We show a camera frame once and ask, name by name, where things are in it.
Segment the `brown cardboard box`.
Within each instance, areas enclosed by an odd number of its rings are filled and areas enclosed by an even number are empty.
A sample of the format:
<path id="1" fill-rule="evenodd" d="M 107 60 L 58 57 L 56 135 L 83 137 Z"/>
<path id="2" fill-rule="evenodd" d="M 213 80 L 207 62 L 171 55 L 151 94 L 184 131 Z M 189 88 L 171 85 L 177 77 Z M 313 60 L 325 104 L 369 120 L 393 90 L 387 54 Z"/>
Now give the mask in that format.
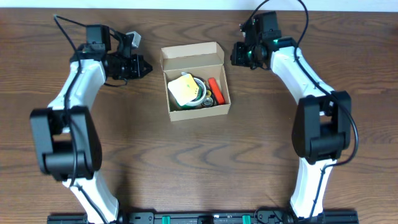
<path id="1" fill-rule="evenodd" d="M 185 110 L 178 105 L 169 89 L 166 89 L 167 107 L 171 121 L 228 113 L 231 98 L 224 69 L 224 51 L 217 42 L 163 47 L 160 50 L 160 64 L 165 84 L 180 77 L 182 72 L 191 73 L 194 77 L 204 81 L 214 78 L 225 100 L 223 105 L 209 108 L 199 105 L 196 108 Z"/>

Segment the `black teardrop tape measure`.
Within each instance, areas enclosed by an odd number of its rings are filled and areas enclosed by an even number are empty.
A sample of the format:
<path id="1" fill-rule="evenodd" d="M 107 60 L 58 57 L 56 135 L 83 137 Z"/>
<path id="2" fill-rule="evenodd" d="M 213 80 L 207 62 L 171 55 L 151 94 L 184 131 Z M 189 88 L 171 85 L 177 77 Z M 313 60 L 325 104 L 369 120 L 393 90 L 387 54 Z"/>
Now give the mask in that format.
<path id="1" fill-rule="evenodd" d="M 206 91 L 206 96 L 205 96 L 205 98 L 204 98 L 204 100 L 202 102 L 202 106 L 205 107 L 205 108 L 209 108 L 209 107 L 212 107 L 214 105 L 216 105 L 216 101 L 214 99 L 214 96 L 213 96 L 211 90 L 207 90 Z"/>

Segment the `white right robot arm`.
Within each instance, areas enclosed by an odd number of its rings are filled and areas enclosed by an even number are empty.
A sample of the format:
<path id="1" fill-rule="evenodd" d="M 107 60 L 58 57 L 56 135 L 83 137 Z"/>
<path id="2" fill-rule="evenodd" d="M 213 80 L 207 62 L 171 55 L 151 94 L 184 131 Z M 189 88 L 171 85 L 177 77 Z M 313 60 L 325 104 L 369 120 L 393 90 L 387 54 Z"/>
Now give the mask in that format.
<path id="1" fill-rule="evenodd" d="M 240 30 L 244 41 L 235 43 L 232 65 L 270 70 L 297 104 L 292 145 L 299 167 L 290 198 L 291 217 L 296 222 L 320 223 L 329 176 L 351 140 L 351 98 L 346 91 L 327 85 L 308 64 L 298 43 L 282 35 L 276 12 L 252 15 Z"/>

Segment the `green tape roll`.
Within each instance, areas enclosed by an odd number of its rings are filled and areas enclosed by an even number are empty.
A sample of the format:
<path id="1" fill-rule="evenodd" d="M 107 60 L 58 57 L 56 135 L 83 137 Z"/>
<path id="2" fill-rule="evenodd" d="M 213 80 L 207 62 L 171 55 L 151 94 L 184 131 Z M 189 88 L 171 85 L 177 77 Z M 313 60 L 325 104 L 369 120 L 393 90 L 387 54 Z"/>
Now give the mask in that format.
<path id="1" fill-rule="evenodd" d="M 187 103 L 186 105 L 181 106 L 181 109 L 182 110 L 197 110 L 202 107 L 203 107 L 202 103 L 199 103 L 197 105 L 194 105 L 192 103 Z"/>

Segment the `red stapler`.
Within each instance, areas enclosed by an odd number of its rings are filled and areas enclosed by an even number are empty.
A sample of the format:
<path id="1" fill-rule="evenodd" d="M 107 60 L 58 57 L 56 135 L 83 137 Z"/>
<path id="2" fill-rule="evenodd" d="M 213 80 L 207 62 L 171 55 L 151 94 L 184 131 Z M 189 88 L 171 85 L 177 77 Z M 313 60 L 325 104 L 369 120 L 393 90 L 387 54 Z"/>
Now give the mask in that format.
<path id="1" fill-rule="evenodd" d="M 216 79 L 213 78 L 213 77 L 209 78 L 208 79 L 208 84 L 209 84 L 209 87 L 210 87 L 211 91 L 213 92 L 213 95 L 215 97 L 215 100 L 216 100 L 217 104 L 218 105 L 224 105 L 225 104 L 225 99 L 224 99 L 224 97 L 222 95 L 222 92 L 221 92 L 217 82 L 216 82 Z"/>

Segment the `beige masking tape roll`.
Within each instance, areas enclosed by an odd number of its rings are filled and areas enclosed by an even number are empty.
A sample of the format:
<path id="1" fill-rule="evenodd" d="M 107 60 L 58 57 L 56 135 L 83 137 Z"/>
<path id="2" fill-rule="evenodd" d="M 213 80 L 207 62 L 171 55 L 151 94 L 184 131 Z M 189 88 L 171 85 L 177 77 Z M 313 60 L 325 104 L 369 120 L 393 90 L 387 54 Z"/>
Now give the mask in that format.
<path id="1" fill-rule="evenodd" d="M 192 103 L 194 105 L 197 105 L 197 104 L 203 102 L 203 100 L 204 100 L 204 98 L 206 96 L 207 89 L 206 89 L 205 82 L 202 79 L 196 78 L 196 77 L 194 77 L 193 79 L 194 79 L 195 83 L 199 87 L 199 92 L 198 92 L 198 96 L 193 101 L 190 101 L 188 103 Z"/>

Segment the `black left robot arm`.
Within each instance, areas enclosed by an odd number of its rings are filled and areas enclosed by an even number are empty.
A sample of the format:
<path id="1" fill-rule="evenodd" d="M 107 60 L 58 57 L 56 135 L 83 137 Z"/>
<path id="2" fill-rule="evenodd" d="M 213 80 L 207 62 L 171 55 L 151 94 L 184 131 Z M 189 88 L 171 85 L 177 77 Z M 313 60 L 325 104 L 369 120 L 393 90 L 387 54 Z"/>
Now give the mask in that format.
<path id="1" fill-rule="evenodd" d="M 100 24 L 85 29 L 86 42 L 74 47 L 60 93 L 30 114 L 41 172 L 70 189 L 85 209 L 83 215 L 50 215 L 47 223 L 129 223 L 100 171 L 102 147 L 90 110 L 108 78 L 143 78 L 152 66 L 132 52 L 141 41 L 137 32 L 123 34 Z"/>

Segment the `yellow sticky note pad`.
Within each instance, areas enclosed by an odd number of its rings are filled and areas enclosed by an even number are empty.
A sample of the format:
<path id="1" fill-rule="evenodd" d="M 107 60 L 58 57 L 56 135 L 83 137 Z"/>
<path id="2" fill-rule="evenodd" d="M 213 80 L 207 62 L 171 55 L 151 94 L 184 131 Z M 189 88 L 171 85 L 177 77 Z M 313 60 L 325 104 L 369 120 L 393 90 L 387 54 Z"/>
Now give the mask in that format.
<path id="1" fill-rule="evenodd" d="M 199 93 L 199 86 L 191 73 L 183 72 L 182 75 L 167 84 L 169 91 L 180 106 L 195 100 Z"/>

